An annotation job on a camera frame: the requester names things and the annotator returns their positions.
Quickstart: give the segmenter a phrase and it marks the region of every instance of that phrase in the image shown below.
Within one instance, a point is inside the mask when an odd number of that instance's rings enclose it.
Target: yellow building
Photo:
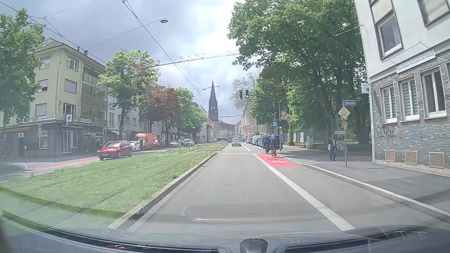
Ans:
[[[103,143],[107,101],[105,90],[95,87],[105,67],[64,43],[47,39],[35,53],[41,88],[31,103],[29,118],[7,125],[8,156],[53,157],[92,152]],[[66,124],[66,115],[72,122]]]

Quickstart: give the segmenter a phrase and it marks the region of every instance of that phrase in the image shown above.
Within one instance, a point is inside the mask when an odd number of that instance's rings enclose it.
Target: cyclist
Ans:
[[[265,149],[266,154],[269,152],[269,144],[270,144],[270,135],[264,135],[262,139],[262,145]]]
[[[271,136],[270,136],[270,145],[273,147],[273,149],[275,150],[275,152],[276,152],[276,150],[277,150],[276,139],[277,139],[276,135],[271,135]]]

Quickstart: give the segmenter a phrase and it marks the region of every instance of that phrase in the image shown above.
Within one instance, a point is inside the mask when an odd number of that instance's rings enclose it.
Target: church spire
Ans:
[[[209,96],[208,117],[213,122],[219,121],[219,109],[217,108],[216,91],[214,90],[214,80],[211,84],[211,95]]]

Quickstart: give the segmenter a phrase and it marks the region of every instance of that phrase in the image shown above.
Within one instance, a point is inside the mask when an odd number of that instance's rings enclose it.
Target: door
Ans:
[[[19,156],[23,156],[23,154],[25,153],[25,138],[19,138]]]
[[[72,132],[67,131],[65,133],[62,133],[63,135],[63,154],[70,154],[72,153]]]

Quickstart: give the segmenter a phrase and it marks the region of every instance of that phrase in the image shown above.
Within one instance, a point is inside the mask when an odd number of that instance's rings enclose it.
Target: diamond road sign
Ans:
[[[350,111],[345,108],[345,106],[342,106],[342,108],[339,110],[338,114],[343,118],[346,119],[348,115],[350,115]]]

